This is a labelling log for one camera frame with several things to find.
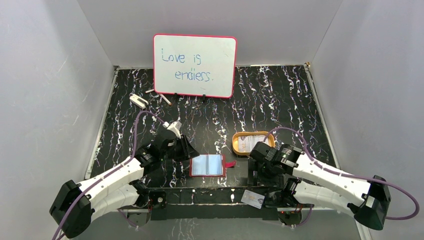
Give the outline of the tan oval card tray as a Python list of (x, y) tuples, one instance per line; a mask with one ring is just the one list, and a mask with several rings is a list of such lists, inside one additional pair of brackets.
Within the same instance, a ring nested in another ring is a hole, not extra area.
[(275, 147), (275, 138), (266, 131), (236, 132), (232, 137), (232, 150), (238, 156), (248, 156), (258, 142), (265, 143), (270, 147)]

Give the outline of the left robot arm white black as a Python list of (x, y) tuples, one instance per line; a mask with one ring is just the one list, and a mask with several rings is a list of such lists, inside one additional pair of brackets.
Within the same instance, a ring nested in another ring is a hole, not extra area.
[(95, 177), (78, 183), (73, 180), (65, 182), (49, 210), (58, 224), (52, 238), (75, 238), (93, 220), (122, 207), (154, 206), (155, 197), (141, 179), (166, 160), (182, 162), (199, 155), (185, 135), (156, 137), (151, 143), (137, 148), (123, 162)]

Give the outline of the red leather card holder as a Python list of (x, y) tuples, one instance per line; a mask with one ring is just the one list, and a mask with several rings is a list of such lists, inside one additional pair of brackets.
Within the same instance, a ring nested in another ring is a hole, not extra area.
[(222, 154), (201, 154), (190, 160), (190, 177), (225, 177), (226, 169), (236, 165), (236, 161), (226, 161)]

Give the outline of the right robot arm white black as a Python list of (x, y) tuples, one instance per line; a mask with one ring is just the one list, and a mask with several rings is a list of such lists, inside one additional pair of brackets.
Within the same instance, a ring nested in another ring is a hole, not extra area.
[(353, 175), (322, 163), (300, 148), (283, 144), (279, 149), (258, 142), (249, 156), (257, 165), (260, 180), (286, 175), (285, 187), (266, 196), (273, 204), (295, 207), (297, 204), (330, 208), (353, 217), (358, 223), (380, 231), (391, 203), (386, 179)]

